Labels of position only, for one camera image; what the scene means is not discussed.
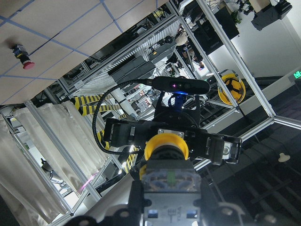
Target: green sign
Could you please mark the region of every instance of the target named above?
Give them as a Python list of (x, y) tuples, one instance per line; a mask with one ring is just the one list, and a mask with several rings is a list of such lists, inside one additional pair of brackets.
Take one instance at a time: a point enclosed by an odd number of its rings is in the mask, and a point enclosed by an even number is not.
[(301, 72), (297, 71), (295, 74), (293, 74), (295, 76), (295, 78), (300, 78), (301, 77)]

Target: bolt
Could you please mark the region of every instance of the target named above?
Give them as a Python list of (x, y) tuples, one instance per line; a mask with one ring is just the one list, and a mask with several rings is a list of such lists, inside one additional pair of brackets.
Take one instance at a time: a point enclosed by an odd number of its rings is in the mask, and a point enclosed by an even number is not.
[(120, 213), (120, 216), (121, 216), (122, 218), (127, 218), (128, 216), (130, 216), (130, 214), (129, 214), (129, 212), (127, 212), (127, 211), (123, 211), (123, 212)]
[(90, 222), (88, 220), (82, 220), (79, 222), (79, 226), (88, 226)]
[(230, 149), (228, 148), (228, 147), (224, 147), (224, 150), (223, 150), (223, 152), (222, 152), (222, 154), (223, 155), (227, 155), (227, 154), (229, 154), (229, 152), (230, 152)]
[(270, 215), (270, 214), (266, 215), (264, 217), (264, 219), (271, 224), (275, 224), (277, 222), (276, 217), (274, 217), (273, 215)]
[(179, 136), (180, 138), (183, 138), (183, 137), (184, 137), (184, 133), (183, 133), (183, 132), (179, 132), (179, 133), (178, 133), (178, 136)]
[(222, 209), (222, 214), (227, 215), (227, 216), (231, 216), (233, 213), (233, 210), (229, 209), (229, 208), (223, 208)]

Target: white curtain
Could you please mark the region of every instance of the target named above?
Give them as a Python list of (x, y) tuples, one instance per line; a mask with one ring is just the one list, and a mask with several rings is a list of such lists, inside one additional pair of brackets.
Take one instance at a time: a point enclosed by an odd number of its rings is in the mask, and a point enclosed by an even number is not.
[[(87, 179), (90, 179), (104, 165), (107, 155), (94, 141), (92, 128), (74, 105), (67, 101), (62, 105), (46, 104), (38, 108), (39, 113), (55, 132)], [(17, 120), (29, 133), (33, 143), (46, 158), (49, 165), (75, 192), (81, 193), (83, 183), (61, 156), (38, 122), (27, 108), (14, 113)]]
[(0, 115), (0, 195), (22, 226), (46, 226), (67, 210), (16, 145)]

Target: wire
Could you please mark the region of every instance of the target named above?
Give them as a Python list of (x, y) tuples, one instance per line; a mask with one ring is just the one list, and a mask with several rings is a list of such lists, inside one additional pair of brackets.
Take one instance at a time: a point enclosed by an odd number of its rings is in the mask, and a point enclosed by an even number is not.
[(96, 120), (97, 120), (97, 115), (98, 115), (98, 111), (100, 109), (100, 106), (101, 104), (103, 103), (103, 101), (105, 100), (105, 98), (107, 97), (107, 95), (109, 95), (112, 91), (120, 88), (124, 88), (125, 86), (127, 85), (130, 85), (132, 83), (138, 83), (138, 84), (146, 84), (146, 79), (136, 79), (136, 80), (129, 80), (129, 81), (125, 81), (123, 83), (120, 83), (119, 85), (117, 86), (114, 86), (113, 88), (109, 89), (108, 91), (106, 91), (102, 97), (100, 98), (100, 100), (98, 101), (97, 103), (97, 106), (96, 106), (96, 109), (95, 109), (95, 112), (94, 112), (94, 115), (93, 115), (93, 120), (92, 120), (92, 132), (93, 132), (93, 135), (94, 135), (94, 139), (98, 145), (98, 147), (105, 153), (107, 154), (116, 154), (116, 155), (126, 155), (126, 154), (138, 154), (138, 153), (144, 153), (144, 151), (142, 151), (141, 149), (139, 149), (139, 151), (136, 151), (136, 152), (114, 152), (114, 151), (110, 151), (110, 150), (107, 150), (103, 147), (103, 145), (100, 143), (99, 139), (98, 139), (98, 136), (97, 136), (97, 130), (96, 130)]

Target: red button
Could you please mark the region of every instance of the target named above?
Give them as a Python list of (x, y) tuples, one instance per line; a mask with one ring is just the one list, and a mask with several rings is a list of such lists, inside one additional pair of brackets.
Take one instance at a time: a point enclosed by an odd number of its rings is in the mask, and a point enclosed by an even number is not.
[(27, 62), (23, 65), (23, 69), (28, 70), (34, 67), (34, 62)]

